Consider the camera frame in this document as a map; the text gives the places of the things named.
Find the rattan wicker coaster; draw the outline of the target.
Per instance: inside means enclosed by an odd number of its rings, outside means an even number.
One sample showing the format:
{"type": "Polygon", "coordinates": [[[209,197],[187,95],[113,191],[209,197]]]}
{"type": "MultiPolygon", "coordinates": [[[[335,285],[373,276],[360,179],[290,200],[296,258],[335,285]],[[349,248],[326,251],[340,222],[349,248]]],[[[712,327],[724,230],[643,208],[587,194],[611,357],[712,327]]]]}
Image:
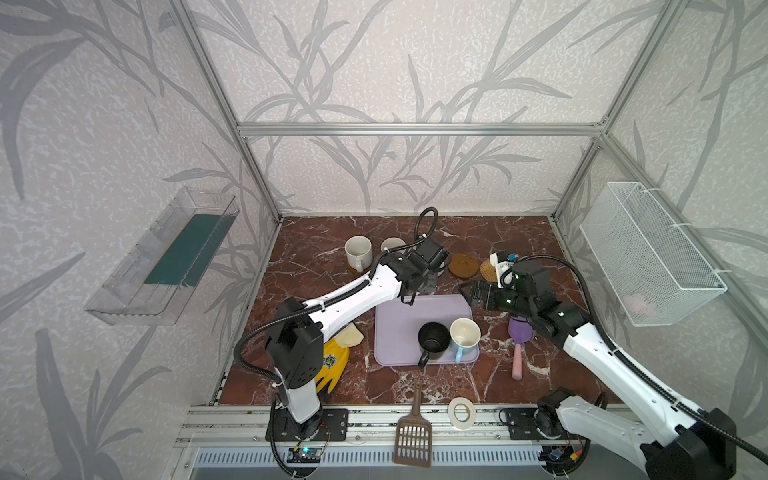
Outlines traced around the rattan wicker coaster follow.
{"type": "Polygon", "coordinates": [[[498,282],[496,266],[489,259],[482,262],[479,271],[485,281],[492,283],[498,282]]]}

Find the lilac mug white inside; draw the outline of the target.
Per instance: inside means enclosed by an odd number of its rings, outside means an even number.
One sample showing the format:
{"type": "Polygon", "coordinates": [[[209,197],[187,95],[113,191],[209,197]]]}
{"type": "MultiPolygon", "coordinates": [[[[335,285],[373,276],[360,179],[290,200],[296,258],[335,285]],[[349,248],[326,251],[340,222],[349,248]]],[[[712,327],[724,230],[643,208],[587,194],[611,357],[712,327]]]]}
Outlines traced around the lilac mug white inside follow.
{"type": "Polygon", "coordinates": [[[403,239],[398,237],[390,237],[381,243],[380,250],[382,253],[390,253],[400,249],[405,245],[406,242],[403,239]]]}

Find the brown wooden coaster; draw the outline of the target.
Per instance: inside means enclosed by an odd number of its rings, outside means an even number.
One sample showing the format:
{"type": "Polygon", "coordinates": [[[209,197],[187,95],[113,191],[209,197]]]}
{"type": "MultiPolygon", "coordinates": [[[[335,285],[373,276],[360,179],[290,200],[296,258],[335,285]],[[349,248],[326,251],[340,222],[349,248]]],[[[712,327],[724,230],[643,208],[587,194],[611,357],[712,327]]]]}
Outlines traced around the brown wooden coaster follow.
{"type": "Polygon", "coordinates": [[[480,269],[480,263],[472,256],[467,254],[455,254],[451,257],[448,264],[449,272],[456,278],[469,280],[473,278],[480,269]]]}

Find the light blue mug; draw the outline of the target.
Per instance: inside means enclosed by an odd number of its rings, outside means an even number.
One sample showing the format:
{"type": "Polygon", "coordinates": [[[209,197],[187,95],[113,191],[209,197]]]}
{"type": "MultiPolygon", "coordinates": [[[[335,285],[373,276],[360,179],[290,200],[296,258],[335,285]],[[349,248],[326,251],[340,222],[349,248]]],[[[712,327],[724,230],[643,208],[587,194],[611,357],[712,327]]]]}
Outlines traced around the light blue mug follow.
{"type": "Polygon", "coordinates": [[[450,325],[449,332],[456,350],[454,363],[460,364],[476,350],[481,339],[481,330],[472,319],[458,318],[450,325]]]}

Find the white speckled mug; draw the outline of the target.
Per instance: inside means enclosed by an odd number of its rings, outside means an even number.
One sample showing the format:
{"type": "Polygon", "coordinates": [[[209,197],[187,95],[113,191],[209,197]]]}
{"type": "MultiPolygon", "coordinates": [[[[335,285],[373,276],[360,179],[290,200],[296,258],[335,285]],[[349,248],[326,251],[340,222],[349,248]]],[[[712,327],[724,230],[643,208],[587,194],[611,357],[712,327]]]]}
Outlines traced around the white speckled mug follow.
{"type": "Polygon", "coordinates": [[[349,238],[344,245],[348,267],[356,272],[363,273],[368,270],[373,262],[371,241],[362,235],[349,238]]]}

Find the black mug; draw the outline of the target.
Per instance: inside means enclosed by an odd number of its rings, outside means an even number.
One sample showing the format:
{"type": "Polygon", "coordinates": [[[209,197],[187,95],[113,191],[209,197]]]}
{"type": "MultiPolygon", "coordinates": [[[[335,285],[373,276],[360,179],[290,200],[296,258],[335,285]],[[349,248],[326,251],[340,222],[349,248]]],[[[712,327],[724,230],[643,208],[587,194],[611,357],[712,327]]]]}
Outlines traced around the black mug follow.
{"type": "Polygon", "coordinates": [[[417,366],[424,369],[429,361],[438,359],[449,347],[451,337],[448,328],[438,322],[428,322],[418,331],[421,350],[417,366]]]}

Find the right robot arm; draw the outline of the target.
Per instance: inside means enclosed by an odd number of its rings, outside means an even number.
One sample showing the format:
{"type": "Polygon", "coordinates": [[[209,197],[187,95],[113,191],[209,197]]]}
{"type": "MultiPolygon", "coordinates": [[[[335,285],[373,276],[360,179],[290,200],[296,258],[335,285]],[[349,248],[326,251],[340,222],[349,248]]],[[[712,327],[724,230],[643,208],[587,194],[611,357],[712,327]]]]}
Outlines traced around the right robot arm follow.
{"type": "Polygon", "coordinates": [[[458,290],[471,306],[530,325],[586,367],[637,417],[629,421],[559,389],[542,398],[539,409],[562,431],[602,445],[651,479],[730,479],[739,450],[767,460],[766,452],[738,437],[727,414],[688,404],[618,347],[588,308],[559,300],[541,259],[496,261],[497,281],[468,281],[458,290]]]}

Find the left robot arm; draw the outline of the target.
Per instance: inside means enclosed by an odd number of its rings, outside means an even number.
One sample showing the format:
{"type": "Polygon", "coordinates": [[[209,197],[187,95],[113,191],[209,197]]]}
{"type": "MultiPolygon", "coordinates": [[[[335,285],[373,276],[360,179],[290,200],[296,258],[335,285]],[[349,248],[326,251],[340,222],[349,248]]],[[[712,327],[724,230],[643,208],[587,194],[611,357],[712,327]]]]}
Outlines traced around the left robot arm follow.
{"type": "Polygon", "coordinates": [[[306,301],[285,300],[274,320],[238,340],[234,363],[272,382],[294,424],[305,427],[320,421],[315,377],[322,367],[325,344],[383,303],[398,299],[413,305],[447,266],[448,251],[432,239],[438,219],[436,208],[425,208],[412,242],[380,253],[368,272],[329,294],[306,301]]]}

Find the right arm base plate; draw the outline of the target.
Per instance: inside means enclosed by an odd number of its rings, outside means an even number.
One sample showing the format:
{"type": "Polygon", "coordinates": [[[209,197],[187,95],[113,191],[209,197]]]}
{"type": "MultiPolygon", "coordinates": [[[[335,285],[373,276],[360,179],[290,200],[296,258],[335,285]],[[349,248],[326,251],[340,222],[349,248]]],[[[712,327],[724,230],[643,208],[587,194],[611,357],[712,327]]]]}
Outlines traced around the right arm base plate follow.
{"type": "Polygon", "coordinates": [[[511,440],[568,441],[580,439],[566,431],[555,413],[536,407],[503,408],[499,421],[507,428],[511,440]]]}

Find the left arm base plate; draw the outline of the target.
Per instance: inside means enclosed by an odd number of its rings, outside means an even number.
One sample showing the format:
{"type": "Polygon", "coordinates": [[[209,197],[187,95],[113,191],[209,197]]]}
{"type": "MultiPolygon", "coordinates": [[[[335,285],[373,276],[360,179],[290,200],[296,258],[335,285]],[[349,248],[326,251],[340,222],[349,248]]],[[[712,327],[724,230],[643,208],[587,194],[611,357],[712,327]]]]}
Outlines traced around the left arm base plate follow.
{"type": "Polygon", "coordinates": [[[270,415],[265,437],[276,442],[288,441],[345,441],[349,423],[349,410],[321,408],[307,421],[297,422],[286,408],[270,415]]]}

